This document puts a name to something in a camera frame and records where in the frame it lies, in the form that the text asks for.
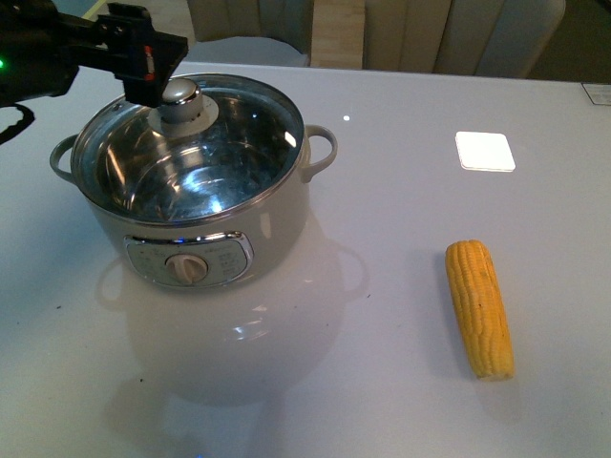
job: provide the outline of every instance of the black cable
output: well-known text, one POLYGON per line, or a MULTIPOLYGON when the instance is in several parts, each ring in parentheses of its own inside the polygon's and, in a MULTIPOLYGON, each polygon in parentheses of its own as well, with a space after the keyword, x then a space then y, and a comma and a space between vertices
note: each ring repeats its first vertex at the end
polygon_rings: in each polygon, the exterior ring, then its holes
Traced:
POLYGON ((0 133, 0 145, 6 143, 9 140, 12 140, 13 138, 21 134, 23 131, 28 129, 30 124, 32 124, 35 120, 34 112, 28 107, 24 107, 23 105, 19 105, 18 103, 15 103, 14 105, 9 105, 9 107, 13 107, 19 110, 23 117, 19 121, 17 121, 16 124, 7 127, 4 132, 0 133))

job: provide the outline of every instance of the white table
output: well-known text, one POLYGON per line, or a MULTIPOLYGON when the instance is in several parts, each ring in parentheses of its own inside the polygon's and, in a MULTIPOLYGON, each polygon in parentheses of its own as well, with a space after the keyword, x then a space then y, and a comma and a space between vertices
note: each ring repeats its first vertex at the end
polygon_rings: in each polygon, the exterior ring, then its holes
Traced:
POLYGON ((611 108, 571 83, 180 69, 206 71, 337 135, 307 227, 237 290, 155 287, 48 165, 119 83, 82 70, 28 102, 0 147, 2 456, 609 456, 611 108), (458 131, 505 134, 516 169, 462 169, 458 131), (454 321, 444 252, 471 238, 495 260, 509 382, 474 378, 454 321))

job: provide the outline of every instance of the corn cob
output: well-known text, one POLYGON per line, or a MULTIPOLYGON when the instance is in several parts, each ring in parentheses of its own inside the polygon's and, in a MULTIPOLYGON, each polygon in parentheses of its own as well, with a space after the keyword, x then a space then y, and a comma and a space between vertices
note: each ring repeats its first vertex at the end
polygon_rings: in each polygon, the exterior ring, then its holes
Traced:
POLYGON ((446 250, 446 273, 473 372, 480 380, 511 379, 514 353, 488 249, 479 240, 453 243, 446 250))

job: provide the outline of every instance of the white pot body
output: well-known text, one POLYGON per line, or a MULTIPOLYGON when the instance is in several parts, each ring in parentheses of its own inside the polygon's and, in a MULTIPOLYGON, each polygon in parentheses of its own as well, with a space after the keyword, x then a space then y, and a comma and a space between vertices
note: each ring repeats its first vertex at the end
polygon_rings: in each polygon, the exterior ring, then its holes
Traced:
MULTIPOLYGON (((52 152, 53 170, 72 146, 67 138, 52 152)), ((185 224, 146 224, 116 215, 90 201, 95 217, 119 253, 145 279, 169 287, 205 288, 254 279, 276 266, 290 251, 309 212, 308 183, 336 157, 337 140, 320 126, 305 126, 296 167, 278 186, 222 215, 185 224), (331 144, 324 159, 310 163, 311 136, 331 144)))

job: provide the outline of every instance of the white square light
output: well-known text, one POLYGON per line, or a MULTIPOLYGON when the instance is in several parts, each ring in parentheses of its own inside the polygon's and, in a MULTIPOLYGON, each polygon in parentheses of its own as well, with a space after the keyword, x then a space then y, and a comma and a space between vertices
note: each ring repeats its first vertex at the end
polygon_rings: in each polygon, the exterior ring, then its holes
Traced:
POLYGON ((516 168, 509 142, 503 134, 457 132, 456 148, 463 169, 513 172, 516 168))

